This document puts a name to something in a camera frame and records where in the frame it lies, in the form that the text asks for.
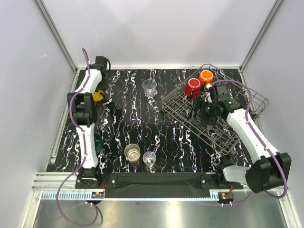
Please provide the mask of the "red mug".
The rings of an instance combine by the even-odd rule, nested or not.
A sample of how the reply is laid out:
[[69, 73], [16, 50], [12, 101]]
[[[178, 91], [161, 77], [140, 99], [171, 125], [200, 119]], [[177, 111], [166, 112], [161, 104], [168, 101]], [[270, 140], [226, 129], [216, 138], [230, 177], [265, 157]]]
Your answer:
[[202, 83], [197, 78], [190, 78], [185, 87], [185, 94], [187, 97], [195, 98], [199, 95], [202, 88]]

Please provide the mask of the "orange mug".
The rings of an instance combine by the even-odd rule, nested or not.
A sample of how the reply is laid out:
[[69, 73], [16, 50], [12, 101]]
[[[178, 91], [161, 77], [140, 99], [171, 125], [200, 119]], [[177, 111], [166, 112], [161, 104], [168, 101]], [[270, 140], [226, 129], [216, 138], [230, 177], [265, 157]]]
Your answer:
[[211, 84], [214, 79], [214, 74], [210, 70], [202, 70], [199, 74], [199, 81], [202, 87], [206, 87], [207, 84]]

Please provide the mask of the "yellow mug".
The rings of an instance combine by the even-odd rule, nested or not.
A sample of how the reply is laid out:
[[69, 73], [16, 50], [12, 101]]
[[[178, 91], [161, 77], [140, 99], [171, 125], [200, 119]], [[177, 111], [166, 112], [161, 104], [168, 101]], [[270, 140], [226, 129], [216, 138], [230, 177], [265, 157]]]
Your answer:
[[104, 99], [104, 91], [102, 89], [96, 90], [93, 94], [93, 100], [95, 102], [100, 102]]

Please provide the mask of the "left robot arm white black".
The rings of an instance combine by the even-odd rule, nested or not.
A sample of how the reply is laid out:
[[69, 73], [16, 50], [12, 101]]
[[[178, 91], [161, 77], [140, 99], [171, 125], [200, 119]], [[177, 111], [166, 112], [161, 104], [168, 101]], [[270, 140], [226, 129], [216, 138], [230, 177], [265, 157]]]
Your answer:
[[86, 183], [96, 189], [102, 184], [102, 176], [98, 170], [98, 158], [95, 149], [95, 123], [97, 109], [94, 92], [102, 79], [106, 76], [109, 60], [104, 56], [97, 56], [90, 64], [88, 54], [82, 49], [86, 61], [86, 70], [80, 86], [72, 93], [68, 93], [68, 111], [72, 124], [76, 128], [80, 142], [81, 162], [76, 173], [79, 182]]

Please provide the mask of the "dark green mug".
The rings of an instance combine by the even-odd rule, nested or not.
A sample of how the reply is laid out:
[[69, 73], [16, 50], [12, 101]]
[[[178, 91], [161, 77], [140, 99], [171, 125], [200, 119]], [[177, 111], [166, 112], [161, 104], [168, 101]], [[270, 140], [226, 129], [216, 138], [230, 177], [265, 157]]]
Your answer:
[[104, 149], [104, 141], [98, 133], [94, 133], [94, 141], [96, 154], [99, 155]]

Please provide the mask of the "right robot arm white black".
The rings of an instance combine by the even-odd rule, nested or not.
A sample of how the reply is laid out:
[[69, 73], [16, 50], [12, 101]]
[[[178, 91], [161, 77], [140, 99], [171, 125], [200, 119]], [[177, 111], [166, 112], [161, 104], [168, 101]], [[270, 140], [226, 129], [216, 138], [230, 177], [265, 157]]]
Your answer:
[[204, 100], [196, 99], [193, 110], [200, 109], [201, 125], [215, 125], [222, 117], [240, 137], [249, 152], [251, 167], [224, 164], [215, 177], [216, 185], [225, 189], [232, 182], [247, 185], [252, 192], [268, 193], [269, 190], [282, 186], [287, 194], [287, 179], [291, 166], [288, 153], [280, 153], [262, 134], [249, 114], [250, 103], [230, 97], [225, 80], [207, 84], [208, 96]]

